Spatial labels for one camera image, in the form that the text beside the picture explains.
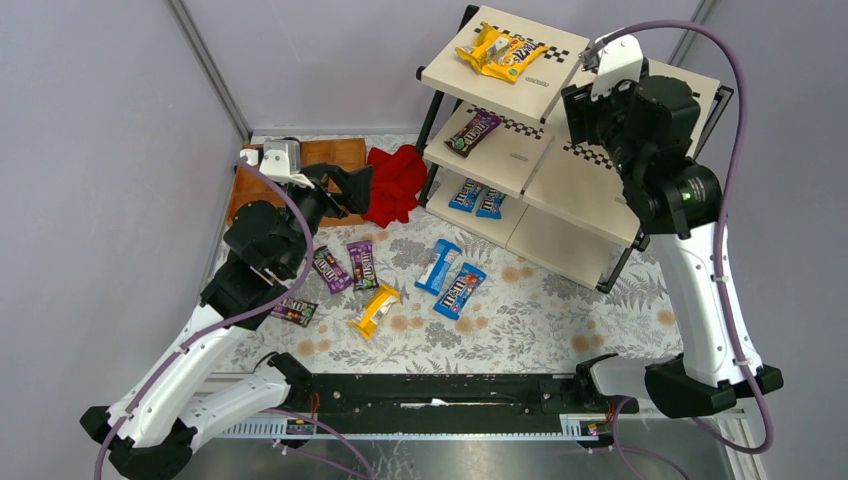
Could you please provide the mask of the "blue M&M bag moved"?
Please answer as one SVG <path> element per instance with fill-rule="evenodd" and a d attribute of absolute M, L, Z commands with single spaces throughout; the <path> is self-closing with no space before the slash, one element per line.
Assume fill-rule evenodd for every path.
<path fill-rule="evenodd" d="M 479 218 L 488 218 L 499 220 L 502 218 L 502 205 L 506 195 L 489 187 L 482 198 L 481 204 L 478 206 L 475 216 Z"/>

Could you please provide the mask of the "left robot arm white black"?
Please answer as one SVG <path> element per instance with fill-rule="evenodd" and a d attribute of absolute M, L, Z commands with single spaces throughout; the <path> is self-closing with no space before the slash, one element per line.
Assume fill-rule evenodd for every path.
<path fill-rule="evenodd" d="M 288 353 L 207 398 L 196 391 L 220 360 L 305 282 L 323 219 L 364 214 L 374 170 L 320 163 L 304 180 L 268 179 L 280 203 L 252 200 L 236 211 L 229 253 L 201 291 L 187 323 L 145 377 L 120 400 L 92 406 L 80 423 L 125 479 L 171 479 L 209 440 L 248 417 L 312 398 L 311 373 Z"/>

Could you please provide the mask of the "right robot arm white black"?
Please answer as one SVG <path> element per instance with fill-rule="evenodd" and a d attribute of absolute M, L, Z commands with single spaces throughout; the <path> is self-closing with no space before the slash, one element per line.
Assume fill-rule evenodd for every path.
<path fill-rule="evenodd" d="M 670 418 L 714 415 L 784 384 L 747 335 L 718 227 L 716 175 L 688 151 L 701 114 L 682 80 L 623 80 L 607 95 L 569 86 L 561 97 L 574 144 L 601 147 L 627 206 L 652 241 L 683 341 L 677 356 L 638 360 L 636 395 Z"/>

